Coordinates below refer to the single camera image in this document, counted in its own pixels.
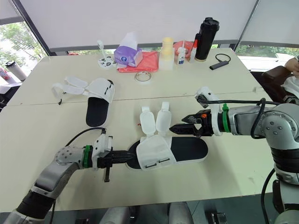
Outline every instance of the chair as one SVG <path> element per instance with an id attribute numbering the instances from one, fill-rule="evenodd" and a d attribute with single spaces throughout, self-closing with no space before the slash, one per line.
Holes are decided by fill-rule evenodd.
<path id="1" fill-rule="evenodd" d="M 278 66 L 264 72 L 261 77 L 255 76 L 255 78 L 273 101 L 299 104 L 299 100 L 292 93 L 281 87 L 285 80 L 291 76 L 293 74 L 288 69 L 284 66 Z"/>

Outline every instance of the white table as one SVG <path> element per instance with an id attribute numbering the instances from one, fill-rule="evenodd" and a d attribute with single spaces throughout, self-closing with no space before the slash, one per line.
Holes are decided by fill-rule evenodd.
<path id="1" fill-rule="evenodd" d="M 23 88 L 21 92 L 25 94 L 27 91 Z M 269 100 L 263 91 L 220 94 L 218 97 L 244 100 L 266 97 Z M 107 133 L 114 137 L 114 149 L 127 150 L 143 136 L 137 125 L 142 105 L 149 105 L 156 116 L 165 100 L 170 102 L 172 125 L 202 109 L 194 97 L 114 101 L 107 126 Z M 88 128 L 85 123 L 86 108 L 86 102 L 4 108 L 0 114 L 1 212 L 16 208 L 39 173 L 52 161 L 56 151 L 74 135 Z M 82 147 L 92 144 L 98 135 L 99 132 L 91 131 L 78 138 L 73 145 Z M 266 140 L 229 133 L 203 139 L 209 147 L 208 157 L 203 162 L 173 165 L 148 172 L 132 171 L 125 164 L 116 164 L 111 168 L 109 183 L 103 182 L 105 171 L 102 169 L 78 170 L 59 197 L 57 210 L 168 203 L 261 192 L 263 182 L 273 168 Z"/>
<path id="2" fill-rule="evenodd" d="M 230 55 L 231 62 L 217 70 L 210 70 L 209 66 L 218 62 L 215 59 L 218 53 Z M 66 76 L 76 76 L 88 82 L 98 77 L 111 79 L 115 83 L 114 100 L 193 96 L 204 85 L 208 85 L 215 94 L 251 92 L 254 87 L 260 86 L 230 48 L 211 49 L 207 60 L 202 63 L 185 62 L 182 66 L 175 65 L 173 71 L 153 72 L 150 85 L 137 83 L 134 80 L 135 73 L 103 70 L 97 64 L 100 57 L 85 55 L 43 58 L 8 105 L 56 103 L 51 87 L 54 83 L 63 82 Z M 66 94 L 64 101 L 86 102 L 86 97 Z"/>

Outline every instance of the tissue box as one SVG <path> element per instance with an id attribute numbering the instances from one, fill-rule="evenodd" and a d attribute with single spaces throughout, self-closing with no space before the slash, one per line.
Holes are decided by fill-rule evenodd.
<path id="1" fill-rule="evenodd" d="M 142 49 L 119 46 L 114 52 L 114 59 L 119 64 L 136 67 L 142 60 Z"/>

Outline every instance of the black water bottle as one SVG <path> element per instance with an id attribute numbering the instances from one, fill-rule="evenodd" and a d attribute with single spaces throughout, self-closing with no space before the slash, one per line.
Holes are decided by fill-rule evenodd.
<path id="1" fill-rule="evenodd" d="M 216 32 L 219 30 L 219 22 L 207 17 L 200 26 L 200 31 L 196 34 L 195 39 L 198 40 L 195 60 L 203 62 L 206 60 L 210 52 Z"/>

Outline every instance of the green ring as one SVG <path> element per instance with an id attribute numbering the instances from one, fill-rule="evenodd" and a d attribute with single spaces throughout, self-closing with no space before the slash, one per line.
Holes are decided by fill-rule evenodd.
<path id="1" fill-rule="evenodd" d="M 222 122 L 223 122 L 224 131 L 230 132 L 229 127 L 228 127 L 228 111 L 223 111 Z"/>
<path id="2" fill-rule="evenodd" d="M 88 154 L 90 152 L 90 146 L 86 146 L 84 150 L 83 167 L 88 168 Z"/>
<path id="3" fill-rule="evenodd" d="M 230 132 L 229 130 L 229 126 L 228 126 L 228 106 L 226 104 L 223 105 L 223 112 L 222 112 L 222 123 L 223 123 L 223 127 L 224 127 L 224 131 L 225 132 Z"/>

